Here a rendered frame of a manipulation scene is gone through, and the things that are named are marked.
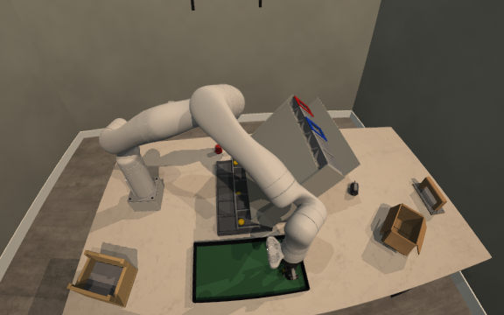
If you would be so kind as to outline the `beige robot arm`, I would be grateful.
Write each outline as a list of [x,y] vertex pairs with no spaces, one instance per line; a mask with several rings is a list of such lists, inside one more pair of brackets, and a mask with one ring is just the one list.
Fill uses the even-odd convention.
[[276,269],[282,259],[300,263],[326,221],[326,207],[238,123],[244,107],[242,93],[233,86],[200,87],[191,99],[146,109],[129,121],[116,118],[99,135],[99,144],[106,152],[116,154],[115,160],[133,195],[145,198],[154,192],[155,184],[139,146],[201,127],[246,171],[275,207],[287,207],[295,200],[297,209],[284,225],[283,242],[269,236],[266,248],[272,269]]

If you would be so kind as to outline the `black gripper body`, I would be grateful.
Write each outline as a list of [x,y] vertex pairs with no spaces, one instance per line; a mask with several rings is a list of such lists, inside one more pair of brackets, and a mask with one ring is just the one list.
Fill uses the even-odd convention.
[[299,265],[302,261],[301,261],[301,262],[298,262],[298,263],[289,263],[289,262],[286,262],[284,259],[282,259],[282,260],[281,260],[281,262],[282,262],[284,265],[286,265],[286,266],[288,265],[289,267],[287,266],[287,269],[288,269],[289,271],[292,271],[292,269],[293,269],[293,268],[295,268],[295,270],[296,270],[296,269],[297,269],[297,266],[298,266],[298,265]]

